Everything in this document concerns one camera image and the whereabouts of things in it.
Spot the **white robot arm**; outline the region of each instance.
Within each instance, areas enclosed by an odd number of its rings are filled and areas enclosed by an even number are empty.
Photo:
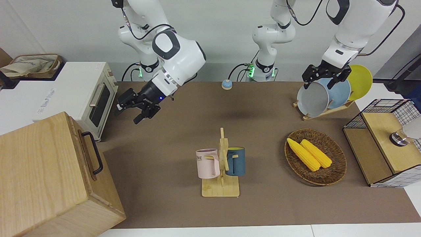
[[[124,1],[122,12],[126,25],[119,28],[118,36],[124,44],[129,45],[137,52],[143,79],[149,81],[162,64],[153,52],[152,40],[158,31],[168,28],[165,26],[165,24],[168,25],[167,17],[160,2],[156,0]],[[152,28],[147,22],[152,26],[164,25],[146,35]]]
[[[255,81],[268,81],[273,76],[277,50],[272,45],[291,42],[295,37],[286,0],[274,0],[270,16],[276,24],[260,25],[253,31],[253,41],[259,46],[259,53],[248,76]]]
[[[147,28],[139,38],[131,27],[127,28],[136,40],[141,40],[141,44],[133,44],[139,52],[147,54],[150,47],[155,55],[163,61],[163,66],[156,70],[152,80],[150,80],[139,93],[130,88],[118,97],[118,110],[115,115],[121,114],[126,108],[139,108],[142,110],[133,121],[139,123],[144,118],[152,118],[161,108],[159,103],[167,96],[174,94],[176,90],[193,77],[205,64],[206,56],[199,43],[179,36],[175,30],[168,25],[164,11],[158,0],[112,0],[115,7],[123,9],[130,6],[135,14],[130,16],[134,19],[136,29],[142,32],[141,24],[146,23],[153,26]]]
[[[329,89],[345,81],[351,72],[349,62],[357,57],[397,6],[397,0],[336,1],[339,5],[336,16],[327,14],[338,25],[338,31],[323,54],[320,65],[309,65],[304,71],[302,78],[305,88],[320,78],[333,78],[328,84]]]

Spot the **yellow corn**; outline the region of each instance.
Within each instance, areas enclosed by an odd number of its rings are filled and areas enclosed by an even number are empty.
[[[311,171],[320,169],[320,163],[304,147],[290,138],[287,138],[287,141],[292,151]]]
[[[308,140],[303,139],[300,144],[310,154],[312,154],[314,158],[316,158],[316,160],[320,163],[320,165],[323,168],[327,168],[332,164],[332,160]]]

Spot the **brown tablecloth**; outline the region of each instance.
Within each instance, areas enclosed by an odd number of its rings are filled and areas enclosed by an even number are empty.
[[[118,95],[143,85],[121,83]],[[138,109],[110,114],[99,147],[127,214],[115,228],[420,222],[404,189],[367,186],[342,132],[356,105],[302,121],[291,106],[301,85],[234,83],[225,91],[220,82],[190,82],[153,119],[135,125]],[[238,198],[201,197],[195,151],[218,148],[220,127],[230,146],[245,147]],[[291,172],[283,147],[301,128],[340,145],[348,162],[342,181],[314,187]]]

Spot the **basket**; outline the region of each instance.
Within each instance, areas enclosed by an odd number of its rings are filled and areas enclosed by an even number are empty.
[[[43,57],[55,57],[53,65],[49,68],[47,72],[44,73],[29,73],[25,76],[15,76],[10,77],[10,79],[17,79],[17,78],[52,78],[56,71],[58,71],[59,67],[63,64],[63,59],[60,55],[57,54],[28,54],[28,55],[20,55],[14,58],[9,64],[14,63],[15,61],[19,60],[20,57],[33,57],[34,59],[43,58]]]
[[[314,129],[300,129],[292,132],[288,138],[300,143],[307,139],[318,147],[331,160],[332,164],[328,168],[320,168],[318,171],[311,171],[292,151],[288,142],[285,142],[285,157],[292,170],[305,181],[326,186],[339,182],[346,173],[346,158],[338,144],[325,133]]]

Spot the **wooden mug holder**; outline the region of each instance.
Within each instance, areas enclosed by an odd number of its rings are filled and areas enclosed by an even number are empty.
[[[221,128],[221,138],[219,139],[219,171],[216,178],[202,179],[203,197],[238,197],[240,195],[240,185],[238,176],[226,175],[228,167],[228,138],[224,137],[224,128]]]

